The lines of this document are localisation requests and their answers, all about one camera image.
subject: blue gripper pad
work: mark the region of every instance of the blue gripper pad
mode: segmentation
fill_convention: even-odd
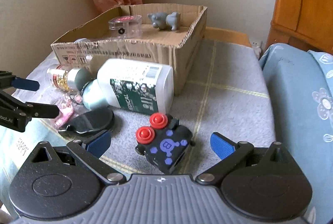
[[[85,142],[85,149],[97,158],[100,158],[111,145],[111,133],[106,130],[104,131],[103,134],[97,134],[100,135],[97,139]]]
[[[35,80],[25,79],[16,77],[13,79],[11,85],[16,89],[28,90],[28,91],[38,91],[39,82]]]
[[[221,160],[225,159],[236,151],[235,145],[230,144],[215,133],[210,136],[210,147]]]

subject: blue floral bedsheet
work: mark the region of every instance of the blue floral bedsheet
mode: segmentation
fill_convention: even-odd
[[[313,188],[310,223],[333,218],[333,56],[286,44],[269,47],[260,59],[283,142]]]

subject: orange wooden furniture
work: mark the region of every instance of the orange wooden furniture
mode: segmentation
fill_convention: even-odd
[[[333,0],[276,0],[265,49],[278,42],[333,53]]]

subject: purple hexagon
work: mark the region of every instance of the purple hexagon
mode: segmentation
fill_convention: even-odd
[[[164,162],[167,164],[167,165],[171,165],[172,164],[172,159],[170,157],[167,157]]]
[[[186,139],[183,139],[181,142],[180,142],[180,144],[182,145],[182,146],[186,146],[187,145],[187,140]]]
[[[171,137],[173,134],[174,134],[174,132],[172,130],[170,130],[170,129],[166,131],[166,135],[168,137]]]
[[[156,147],[152,147],[152,148],[150,148],[150,152],[151,152],[152,154],[156,154],[156,153],[157,153],[157,148],[156,148]]]

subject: gray toy animal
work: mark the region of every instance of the gray toy animal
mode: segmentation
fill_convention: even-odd
[[[173,12],[169,15],[167,13],[158,12],[148,14],[147,16],[151,20],[154,28],[164,30],[167,27],[171,27],[172,31],[176,31],[180,27],[180,13],[178,12]]]

